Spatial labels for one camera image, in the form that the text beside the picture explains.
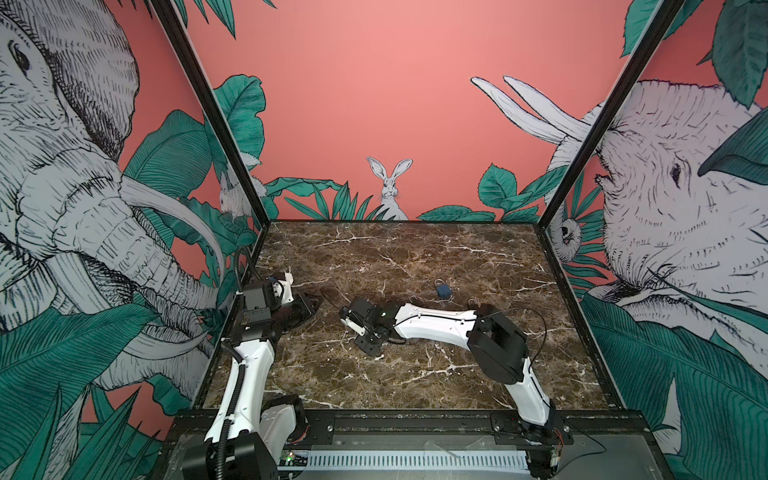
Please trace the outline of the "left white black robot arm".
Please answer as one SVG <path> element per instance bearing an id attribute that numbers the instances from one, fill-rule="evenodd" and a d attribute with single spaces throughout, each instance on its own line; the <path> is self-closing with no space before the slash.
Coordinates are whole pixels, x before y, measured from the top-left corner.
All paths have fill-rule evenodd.
<path id="1" fill-rule="evenodd" d="M 204 440 L 184 453 L 184 479 L 277 479 L 284 446 L 308 433 L 298 395 L 264 400 L 280 338 L 310 320 L 321 303 L 296 292 L 293 283 L 284 271 L 238 286 L 243 308 L 231 334 L 220 339 L 232 359 L 228 383 Z"/>

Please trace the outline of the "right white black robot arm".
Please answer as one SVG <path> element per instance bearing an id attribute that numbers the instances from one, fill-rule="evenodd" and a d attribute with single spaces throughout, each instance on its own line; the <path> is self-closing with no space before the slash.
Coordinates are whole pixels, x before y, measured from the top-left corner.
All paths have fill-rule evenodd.
<path id="1" fill-rule="evenodd" d="M 356 333 L 355 344 L 372 357 L 396 339 L 429 340 L 469 351 L 483 374 L 511 395 L 517 428 L 527 442 L 562 448 L 570 440 L 533 370 L 527 335 L 496 307 L 448 311 L 394 301 L 378 306 L 357 297 L 340 308 L 339 318 Z"/>

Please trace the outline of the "blue padlock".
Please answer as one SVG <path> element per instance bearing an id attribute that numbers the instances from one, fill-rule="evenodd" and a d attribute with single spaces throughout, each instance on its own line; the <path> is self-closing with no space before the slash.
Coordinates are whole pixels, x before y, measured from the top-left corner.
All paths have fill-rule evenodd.
<path id="1" fill-rule="evenodd" d="M 453 297 L 453 290 L 442 280 L 435 281 L 435 291 L 440 300 L 450 300 Z"/>

